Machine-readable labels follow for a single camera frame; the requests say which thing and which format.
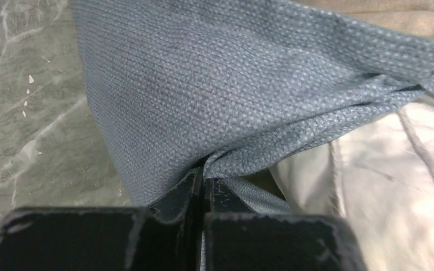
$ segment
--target marble countertop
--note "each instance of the marble countertop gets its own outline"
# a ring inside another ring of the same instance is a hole
[[[0,220],[20,206],[126,206],[87,106],[68,0],[0,0]]]

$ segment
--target black clamp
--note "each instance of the black clamp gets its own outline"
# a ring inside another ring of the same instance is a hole
[[[0,225],[0,271],[365,271],[347,224],[252,212],[192,169],[141,208],[20,208]]]

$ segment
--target white fabric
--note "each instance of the white fabric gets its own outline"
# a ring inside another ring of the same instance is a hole
[[[288,157],[271,173],[293,210],[346,218],[369,271],[434,271],[434,99]]]

